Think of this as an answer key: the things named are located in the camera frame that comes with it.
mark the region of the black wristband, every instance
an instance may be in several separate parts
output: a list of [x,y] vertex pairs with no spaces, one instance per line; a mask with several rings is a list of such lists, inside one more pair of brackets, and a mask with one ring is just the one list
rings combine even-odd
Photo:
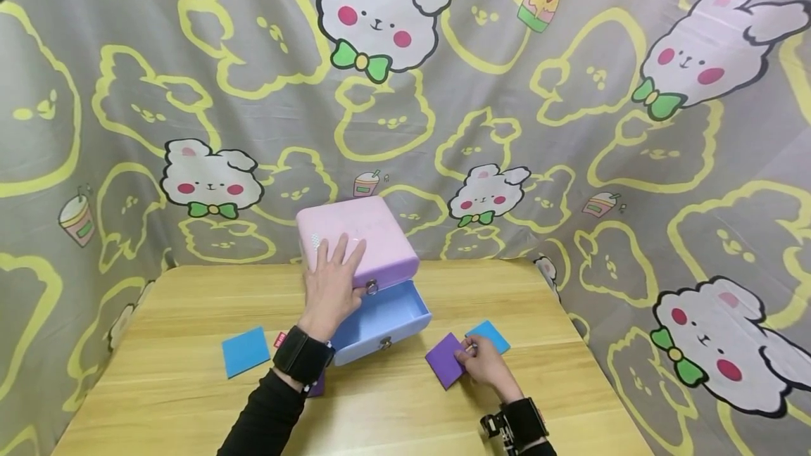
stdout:
[[511,433],[515,445],[523,448],[539,440],[542,436],[549,436],[546,425],[543,422],[535,402],[532,398],[523,398],[517,402],[501,406],[501,412],[505,415],[505,420]]
[[284,342],[273,356],[273,365],[287,373],[305,388],[318,381],[321,373],[332,363],[335,349],[332,345],[310,338],[298,326],[289,330]]

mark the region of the drawer handle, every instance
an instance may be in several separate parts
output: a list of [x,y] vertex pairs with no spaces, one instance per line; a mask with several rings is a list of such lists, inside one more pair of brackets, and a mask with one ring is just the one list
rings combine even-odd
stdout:
[[366,282],[366,293],[369,296],[374,296],[375,294],[377,294],[377,290],[378,290],[377,280],[369,280]]

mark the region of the pink box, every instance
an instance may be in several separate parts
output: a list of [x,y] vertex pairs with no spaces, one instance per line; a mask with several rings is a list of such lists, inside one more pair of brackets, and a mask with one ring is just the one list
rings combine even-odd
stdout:
[[354,276],[354,287],[366,286],[374,291],[377,285],[377,290],[382,291],[417,274],[420,259],[380,196],[306,208],[298,212],[296,223],[305,268],[315,268],[322,239],[329,241],[331,258],[341,233],[346,232],[350,238],[346,257],[361,239],[367,241],[366,253]]

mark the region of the hand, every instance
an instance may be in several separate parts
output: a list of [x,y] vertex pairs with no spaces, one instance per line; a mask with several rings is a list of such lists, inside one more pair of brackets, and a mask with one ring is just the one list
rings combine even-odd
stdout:
[[363,289],[352,289],[352,278],[363,253],[366,239],[358,243],[352,255],[344,263],[348,236],[338,239],[332,259],[327,260],[329,243],[326,239],[318,246],[318,262],[314,271],[304,275],[306,285],[304,312],[297,326],[310,338],[326,342],[332,338],[340,324],[360,307]]
[[461,345],[466,350],[457,350],[454,353],[455,358],[476,382],[492,387],[503,404],[516,402],[524,397],[513,373],[509,371],[490,338],[471,334]]

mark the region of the wooden table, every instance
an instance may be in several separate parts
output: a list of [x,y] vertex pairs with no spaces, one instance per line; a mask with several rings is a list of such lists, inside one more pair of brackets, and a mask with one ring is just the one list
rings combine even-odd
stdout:
[[[596,361],[532,264],[424,262],[415,279],[434,314],[421,334],[327,370],[285,455],[501,455],[479,419],[495,396],[468,376],[448,392],[425,362],[452,331],[490,319],[542,410],[560,455],[650,455]],[[303,307],[295,265],[182,266],[163,275],[54,456],[214,455],[268,365],[225,379],[220,343],[256,326],[271,346]]]

